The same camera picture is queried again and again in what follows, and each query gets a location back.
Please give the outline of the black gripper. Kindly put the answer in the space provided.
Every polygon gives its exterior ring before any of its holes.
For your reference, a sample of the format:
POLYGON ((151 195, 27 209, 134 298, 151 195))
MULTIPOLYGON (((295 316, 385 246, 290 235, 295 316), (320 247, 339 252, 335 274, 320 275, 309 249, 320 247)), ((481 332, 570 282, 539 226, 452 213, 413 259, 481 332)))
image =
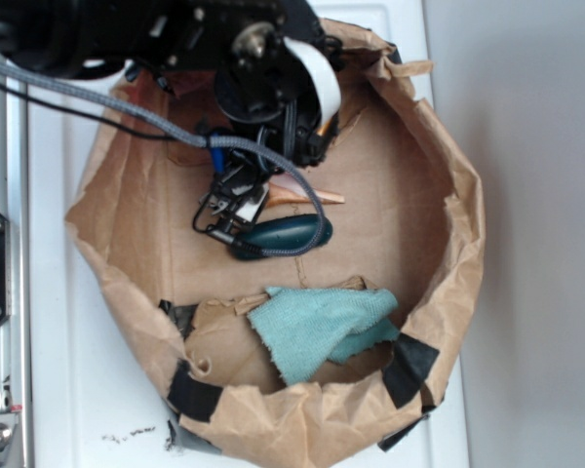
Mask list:
POLYGON ((211 148, 214 177, 197 212, 197 231, 249 232, 268 198, 266 160, 243 149, 211 148))

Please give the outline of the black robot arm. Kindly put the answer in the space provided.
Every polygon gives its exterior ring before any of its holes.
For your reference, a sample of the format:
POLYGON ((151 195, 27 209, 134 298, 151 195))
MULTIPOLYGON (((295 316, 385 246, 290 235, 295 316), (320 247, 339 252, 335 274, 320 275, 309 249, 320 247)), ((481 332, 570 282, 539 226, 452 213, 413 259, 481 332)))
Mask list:
POLYGON ((206 149, 204 233, 262 256, 319 245, 322 211, 259 223, 268 181, 321 164, 336 136, 340 40, 304 1, 0 1, 0 75, 150 124, 153 140, 206 149), (186 131, 136 104, 80 87, 122 73, 177 94, 190 72, 213 77, 227 127, 186 131))

